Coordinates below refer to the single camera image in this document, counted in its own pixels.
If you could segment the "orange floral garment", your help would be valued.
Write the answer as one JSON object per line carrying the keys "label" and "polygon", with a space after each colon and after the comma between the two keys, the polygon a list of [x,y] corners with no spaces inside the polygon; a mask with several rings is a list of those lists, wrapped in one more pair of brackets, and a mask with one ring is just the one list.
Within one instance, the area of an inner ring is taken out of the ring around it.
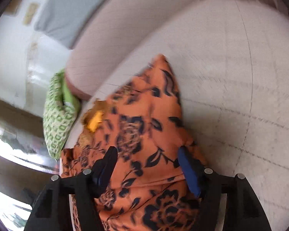
{"label": "orange floral garment", "polygon": [[96,199],[105,230],[190,230],[199,200],[189,191],[177,159],[186,147],[205,158],[184,128],[180,92],[163,55],[105,101],[96,131],[83,128],[61,153],[62,175],[91,168],[110,147],[118,160],[106,191]]}

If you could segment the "wooden mirrored wardrobe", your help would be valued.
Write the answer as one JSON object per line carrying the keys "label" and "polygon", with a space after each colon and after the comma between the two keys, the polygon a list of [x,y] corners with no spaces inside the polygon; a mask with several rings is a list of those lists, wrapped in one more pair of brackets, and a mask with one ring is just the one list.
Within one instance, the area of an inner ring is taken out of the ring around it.
{"label": "wooden mirrored wardrobe", "polygon": [[0,100],[0,226],[24,230],[36,195],[59,173],[44,142],[42,119]]}

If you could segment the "green patterned pillow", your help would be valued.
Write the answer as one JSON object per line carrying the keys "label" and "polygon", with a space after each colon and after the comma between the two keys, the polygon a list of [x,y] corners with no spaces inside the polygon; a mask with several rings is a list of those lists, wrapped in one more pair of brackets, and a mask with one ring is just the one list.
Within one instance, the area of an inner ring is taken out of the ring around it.
{"label": "green patterned pillow", "polygon": [[43,112],[44,139],[53,159],[60,159],[80,107],[80,101],[68,89],[65,71],[55,73],[48,86]]}

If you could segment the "pink quilted mattress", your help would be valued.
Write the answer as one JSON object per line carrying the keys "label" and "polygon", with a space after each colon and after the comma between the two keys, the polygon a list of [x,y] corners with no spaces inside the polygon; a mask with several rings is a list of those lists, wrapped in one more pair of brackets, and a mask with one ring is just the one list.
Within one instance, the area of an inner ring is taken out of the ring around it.
{"label": "pink quilted mattress", "polygon": [[272,230],[289,226],[289,20],[257,3],[202,0],[122,61],[93,100],[106,100],[163,55],[184,128],[220,174],[244,174]]}

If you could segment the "grey pillow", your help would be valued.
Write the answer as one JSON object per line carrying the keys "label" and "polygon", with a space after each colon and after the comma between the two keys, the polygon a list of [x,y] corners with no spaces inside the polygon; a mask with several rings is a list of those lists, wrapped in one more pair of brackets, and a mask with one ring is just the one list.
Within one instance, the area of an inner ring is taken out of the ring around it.
{"label": "grey pillow", "polygon": [[48,0],[34,29],[72,49],[92,15],[106,0]]}

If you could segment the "pink quilted bolster cushion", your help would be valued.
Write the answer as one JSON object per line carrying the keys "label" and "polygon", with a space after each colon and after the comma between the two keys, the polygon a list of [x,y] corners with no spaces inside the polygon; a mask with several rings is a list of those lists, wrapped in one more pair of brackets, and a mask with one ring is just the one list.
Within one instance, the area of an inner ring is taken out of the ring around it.
{"label": "pink quilted bolster cushion", "polygon": [[196,0],[106,0],[94,13],[65,68],[71,93],[88,101],[151,32]]}

